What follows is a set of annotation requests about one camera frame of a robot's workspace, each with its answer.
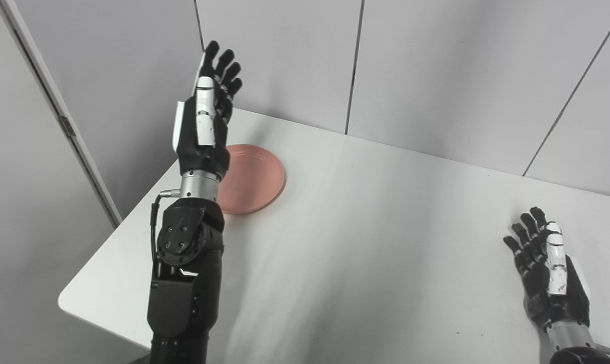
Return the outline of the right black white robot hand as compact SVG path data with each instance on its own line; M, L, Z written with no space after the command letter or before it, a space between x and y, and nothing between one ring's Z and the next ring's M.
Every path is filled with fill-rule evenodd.
M524 307L542 330L559 321L590 326L590 300L571 256L565 251L562 230L545 212L532 207L511 226L513 236L502 239L513 255L525 291Z

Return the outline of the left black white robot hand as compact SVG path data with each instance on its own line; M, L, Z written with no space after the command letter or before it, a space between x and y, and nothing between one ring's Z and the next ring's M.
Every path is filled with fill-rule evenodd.
M242 67L234 58L232 49L221 52L212 40L202 54L192 94L177 104L172 147L181 174L206 172L221 182L229 170L228 126L234 97L243 86Z

